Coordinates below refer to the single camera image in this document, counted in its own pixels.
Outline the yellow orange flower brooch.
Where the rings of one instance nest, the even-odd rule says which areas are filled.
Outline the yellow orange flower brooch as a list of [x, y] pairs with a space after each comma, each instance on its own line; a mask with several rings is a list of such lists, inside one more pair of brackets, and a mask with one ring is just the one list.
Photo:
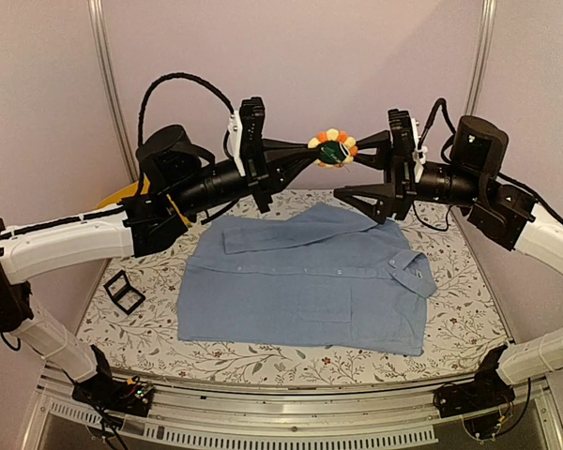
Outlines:
[[318, 152], [315, 164], [326, 169], [340, 169], [351, 164], [358, 154], [356, 139], [336, 128], [318, 133], [309, 140], [307, 147]]

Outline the blue button-up shirt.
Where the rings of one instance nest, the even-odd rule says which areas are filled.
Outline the blue button-up shirt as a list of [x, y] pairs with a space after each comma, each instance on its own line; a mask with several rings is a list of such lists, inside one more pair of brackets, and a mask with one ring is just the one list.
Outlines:
[[177, 337], [418, 356], [435, 290], [393, 221], [324, 203], [286, 220], [225, 216], [188, 258]]

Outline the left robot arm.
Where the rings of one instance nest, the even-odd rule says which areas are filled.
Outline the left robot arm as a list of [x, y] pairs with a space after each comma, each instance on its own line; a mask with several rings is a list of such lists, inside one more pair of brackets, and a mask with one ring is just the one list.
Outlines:
[[194, 144], [180, 125], [164, 127], [136, 152], [149, 182], [145, 194], [33, 225], [6, 226], [0, 219], [0, 333], [60, 366], [99, 406], [114, 406], [121, 389], [105, 355], [78, 340], [33, 298], [30, 279], [79, 263], [162, 252], [200, 213], [247, 196], [266, 211], [272, 196], [314, 162], [318, 151], [264, 138], [264, 120], [263, 101], [244, 100], [229, 120], [233, 155], [221, 161]]

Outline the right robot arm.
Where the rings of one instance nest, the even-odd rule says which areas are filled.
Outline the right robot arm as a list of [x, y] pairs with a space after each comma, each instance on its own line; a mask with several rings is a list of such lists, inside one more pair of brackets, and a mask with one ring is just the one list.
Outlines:
[[435, 116], [417, 130], [406, 111], [388, 113], [389, 128], [356, 140], [331, 128], [302, 145], [266, 141], [266, 161], [281, 170], [280, 186], [313, 162], [340, 168], [349, 162], [379, 170], [381, 184], [337, 188], [334, 196], [377, 222], [403, 219], [417, 202], [457, 207], [482, 234], [563, 275], [563, 218], [541, 195], [503, 173], [509, 137], [491, 122], [464, 115], [450, 125], [439, 163], [423, 149]]

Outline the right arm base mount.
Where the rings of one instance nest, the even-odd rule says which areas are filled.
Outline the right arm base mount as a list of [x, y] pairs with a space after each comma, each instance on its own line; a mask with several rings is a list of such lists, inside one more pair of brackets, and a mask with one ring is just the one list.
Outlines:
[[433, 405], [441, 418], [460, 416], [474, 440], [495, 439], [512, 417], [515, 394], [502, 382], [447, 382], [434, 390]]

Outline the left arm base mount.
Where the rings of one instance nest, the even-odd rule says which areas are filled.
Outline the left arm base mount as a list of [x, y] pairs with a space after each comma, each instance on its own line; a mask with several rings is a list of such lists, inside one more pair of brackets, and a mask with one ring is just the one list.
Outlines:
[[155, 394], [149, 382], [140, 382], [137, 377], [131, 383], [96, 375], [84, 382], [75, 382], [72, 398], [100, 409], [147, 417]]

